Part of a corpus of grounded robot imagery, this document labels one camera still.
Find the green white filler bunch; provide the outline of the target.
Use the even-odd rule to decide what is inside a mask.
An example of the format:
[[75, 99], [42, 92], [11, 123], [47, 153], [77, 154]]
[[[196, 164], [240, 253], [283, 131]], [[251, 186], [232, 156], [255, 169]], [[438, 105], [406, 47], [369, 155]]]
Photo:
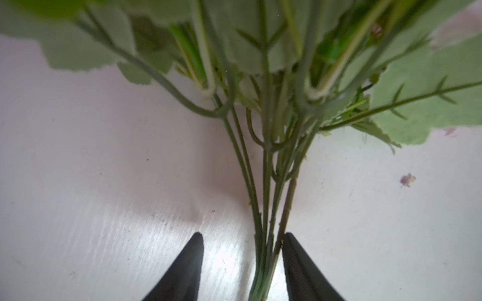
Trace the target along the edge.
[[395, 149], [481, 125], [480, 1], [2, 1], [1, 34], [224, 123], [254, 220], [250, 300], [283, 260], [316, 135], [350, 126]]

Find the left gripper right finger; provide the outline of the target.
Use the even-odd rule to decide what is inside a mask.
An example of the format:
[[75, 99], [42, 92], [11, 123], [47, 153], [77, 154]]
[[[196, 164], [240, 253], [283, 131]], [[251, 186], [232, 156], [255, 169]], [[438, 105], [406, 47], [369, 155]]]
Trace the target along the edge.
[[289, 300], [344, 301], [292, 233], [286, 233], [282, 257]]

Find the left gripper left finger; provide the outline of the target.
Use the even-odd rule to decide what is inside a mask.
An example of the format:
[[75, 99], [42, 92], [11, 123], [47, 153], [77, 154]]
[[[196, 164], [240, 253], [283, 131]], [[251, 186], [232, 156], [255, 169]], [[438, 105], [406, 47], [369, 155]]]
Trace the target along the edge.
[[203, 235], [194, 233], [143, 301], [197, 301], [204, 250]]

